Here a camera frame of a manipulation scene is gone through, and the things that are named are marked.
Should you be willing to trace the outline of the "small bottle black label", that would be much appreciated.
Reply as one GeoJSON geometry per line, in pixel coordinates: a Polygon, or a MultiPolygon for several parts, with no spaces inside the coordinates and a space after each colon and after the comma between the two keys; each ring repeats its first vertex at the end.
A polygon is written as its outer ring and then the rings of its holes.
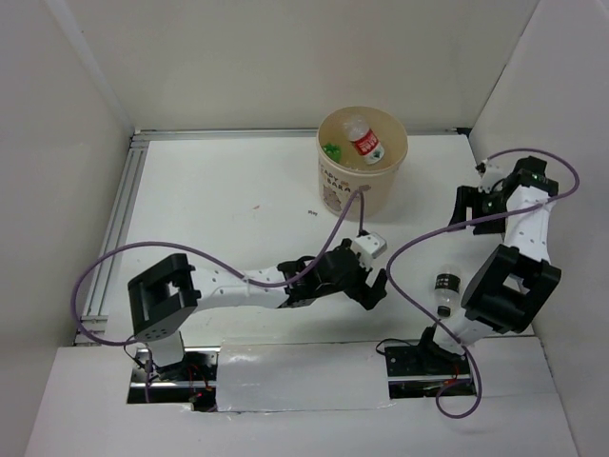
{"type": "Polygon", "coordinates": [[[437,315],[445,319],[453,315],[461,305],[462,274],[453,264],[442,265],[434,282],[434,298],[437,315]]]}

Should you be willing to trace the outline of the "green plastic bottle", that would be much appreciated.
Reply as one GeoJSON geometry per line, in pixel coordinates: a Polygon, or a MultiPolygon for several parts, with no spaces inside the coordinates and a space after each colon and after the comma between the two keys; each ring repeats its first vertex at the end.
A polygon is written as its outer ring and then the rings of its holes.
{"type": "Polygon", "coordinates": [[[326,143],[322,145],[322,151],[333,162],[340,164],[342,159],[342,150],[339,145],[326,143]]]}

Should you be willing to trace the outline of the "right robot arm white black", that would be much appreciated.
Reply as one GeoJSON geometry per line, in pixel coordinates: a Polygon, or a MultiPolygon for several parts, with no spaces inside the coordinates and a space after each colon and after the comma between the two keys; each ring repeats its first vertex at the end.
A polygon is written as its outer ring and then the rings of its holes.
{"type": "Polygon", "coordinates": [[[462,293],[461,306],[444,328],[423,331],[415,351],[419,369],[438,372],[465,348],[493,333],[521,333],[560,282],[552,266],[547,233],[559,185],[545,174],[545,161],[528,156],[503,173],[490,163],[478,167],[480,183],[461,186],[450,222],[475,219],[476,235],[499,234],[490,254],[462,293]]]}

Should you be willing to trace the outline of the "clear bottle large red label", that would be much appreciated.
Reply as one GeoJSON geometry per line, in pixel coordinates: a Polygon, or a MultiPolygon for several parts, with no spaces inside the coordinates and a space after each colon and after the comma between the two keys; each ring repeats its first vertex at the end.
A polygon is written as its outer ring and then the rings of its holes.
{"type": "Polygon", "coordinates": [[[379,137],[363,116],[352,115],[348,117],[343,121],[343,130],[348,142],[367,165],[375,165],[383,159],[385,149],[379,137]]]}

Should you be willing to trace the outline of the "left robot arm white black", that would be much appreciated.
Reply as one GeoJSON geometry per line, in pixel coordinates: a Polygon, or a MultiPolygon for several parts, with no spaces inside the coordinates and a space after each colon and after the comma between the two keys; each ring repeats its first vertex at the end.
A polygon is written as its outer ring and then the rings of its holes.
{"type": "Polygon", "coordinates": [[[251,270],[244,278],[226,270],[197,271],[184,254],[171,254],[128,282],[133,335],[151,351],[152,368],[175,380],[189,365],[180,328],[188,317],[213,308],[303,308],[343,293],[364,309],[386,295],[387,276],[367,278],[386,242],[376,233],[345,238],[320,258],[303,256],[276,267],[251,270]]]}

